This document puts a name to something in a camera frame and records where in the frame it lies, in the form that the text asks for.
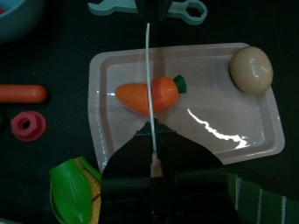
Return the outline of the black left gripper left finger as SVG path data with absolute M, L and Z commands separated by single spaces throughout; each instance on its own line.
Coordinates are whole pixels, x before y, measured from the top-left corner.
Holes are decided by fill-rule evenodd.
M 100 224 L 151 224 L 150 122 L 111 156 L 102 173 Z

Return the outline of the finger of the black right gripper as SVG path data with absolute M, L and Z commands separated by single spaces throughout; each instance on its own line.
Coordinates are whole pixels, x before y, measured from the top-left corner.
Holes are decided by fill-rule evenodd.
M 163 21 L 172 5 L 172 0 L 135 0 L 138 15 L 147 23 Z

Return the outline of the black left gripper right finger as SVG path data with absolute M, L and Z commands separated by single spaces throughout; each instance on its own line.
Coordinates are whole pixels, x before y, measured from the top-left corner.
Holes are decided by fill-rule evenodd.
M 155 138 L 170 193 L 164 224 L 241 224 L 221 160 L 205 146 L 159 121 Z

